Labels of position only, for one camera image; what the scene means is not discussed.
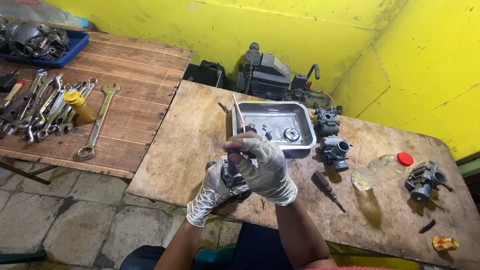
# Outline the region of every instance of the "latex glove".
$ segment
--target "latex glove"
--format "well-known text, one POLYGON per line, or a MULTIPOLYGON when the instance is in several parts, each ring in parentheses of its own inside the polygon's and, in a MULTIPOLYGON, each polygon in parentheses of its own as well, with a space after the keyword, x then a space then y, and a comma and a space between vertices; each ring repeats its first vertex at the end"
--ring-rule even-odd
POLYGON ((233 187, 232 193, 230 193, 230 189, 223 183, 221 177, 223 163, 226 161, 227 156, 222 156, 215 165, 207 169, 197 196, 188 203, 187 220, 192 225, 204 227, 213 208, 225 202, 228 198, 248 190, 248 186, 243 184, 233 187))
POLYGON ((288 176, 285 156, 276 144, 253 131, 228 140, 224 148, 241 149, 257 156, 258 168, 239 154, 229 156, 250 190, 280 206, 295 200, 297 186, 288 176))

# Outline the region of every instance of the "yellow container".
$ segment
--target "yellow container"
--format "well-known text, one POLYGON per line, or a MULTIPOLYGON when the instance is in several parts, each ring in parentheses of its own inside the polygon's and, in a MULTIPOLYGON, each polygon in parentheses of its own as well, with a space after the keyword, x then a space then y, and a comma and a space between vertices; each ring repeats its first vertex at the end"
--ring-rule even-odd
POLYGON ((96 120, 97 113, 93 110, 92 106, 88 104, 80 92, 68 91, 63 94, 63 99, 85 120, 85 122, 92 123, 96 120))

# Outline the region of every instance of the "person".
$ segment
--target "person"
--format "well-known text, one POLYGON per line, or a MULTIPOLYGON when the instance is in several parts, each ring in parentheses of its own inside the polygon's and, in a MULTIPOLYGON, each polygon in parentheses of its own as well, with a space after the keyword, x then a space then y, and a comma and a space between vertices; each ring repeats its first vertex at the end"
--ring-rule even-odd
POLYGON ((248 189, 275 204, 278 231, 264 228, 264 232, 258 233, 263 227, 244 225, 235 249, 237 258, 230 269, 337 267, 318 228, 296 199, 297 187, 288 175, 282 150, 253 131, 230 138, 224 149, 241 149, 257 157, 258 168, 240 154, 229 156, 246 184, 236 186, 230 192, 220 176, 227 156, 219 158, 207 169, 203 184, 195 199, 188 203, 187 216, 168 247, 141 246, 125 258, 120 270, 194 269, 192 262, 197 253, 197 243, 210 212, 231 196, 248 189), (241 243, 240 238, 244 239, 242 235, 247 235, 249 231, 256 231, 257 236, 248 244, 241 243))

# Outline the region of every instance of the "wooden workbench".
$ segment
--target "wooden workbench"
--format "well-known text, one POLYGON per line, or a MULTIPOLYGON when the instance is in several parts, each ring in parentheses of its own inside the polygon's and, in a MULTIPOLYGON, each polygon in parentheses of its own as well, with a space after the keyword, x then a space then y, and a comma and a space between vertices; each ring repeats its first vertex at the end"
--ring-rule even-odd
MULTIPOLYGON (((233 105, 232 92, 182 81, 158 133, 137 174, 127 189, 130 194, 185 207, 198 192, 208 161, 225 153, 221 149, 231 134, 231 112, 217 104, 233 105)), ((237 100, 261 100, 235 93, 237 100)), ((348 153, 350 169, 336 173, 326 168, 315 152, 302 159, 288 159, 289 175, 298 187, 298 197, 327 241, 354 246, 399 258, 477 269, 480 265, 480 217, 460 176, 448 147, 430 136, 398 130, 348 117, 341 121, 340 134, 353 145, 348 153), (356 189, 351 174, 370 160, 406 151, 413 166, 434 160, 445 172, 455 191, 443 187, 426 207, 409 200, 404 179, 388 182, 368 192, 356 189), (346 213, 324 196, 311 181, 315 171, 324 172, 346 213), (420 228, 432 219, 437 224, 428 232, 420 228), (454 237, 460 243, 455 252, 437 253, 434 236, 454 237)), ((253 194, 246 201, 225 203, 218 215, 276 228, 274 205, 253 194)))
MULTIPOLYGON (((152 142, 175 95, 193 52, 149 40, 90 32, 90 43, 62 69, 63 83, 98 79, 88 102, 99 110, 105 83, 120 83, 96 142, 96 154, 87 161, 77 156, 92 131, 93 123, 78 126, 67 135, 50 135, 28 146, 18 135, 0 141, 0 155, 80 170, 132 178, 152 142)), ((16 63, 0 60, 0 74, 14 71, 16 63)), ((38 67, 22 65, 19 78, 28 91, 38 67)))

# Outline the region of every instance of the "stone floor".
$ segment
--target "stone floor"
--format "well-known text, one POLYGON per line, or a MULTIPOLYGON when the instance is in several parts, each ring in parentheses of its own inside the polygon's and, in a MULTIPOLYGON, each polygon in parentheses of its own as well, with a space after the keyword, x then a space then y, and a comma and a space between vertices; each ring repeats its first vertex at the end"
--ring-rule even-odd
MULTIPOLYGON (((1 157, 34 171, 42 163, 1 157)), ((30 253, 43 247, 44 262, 0 265, 0 270, 118 269, 141 245, 167 246, 185 209, 125 193, 120 178, 58 167, 39 177, 43 185, 0 168, 0 252, 30 253)), ((209 219, 199 247, 235 243, 240 223, 209 219)))

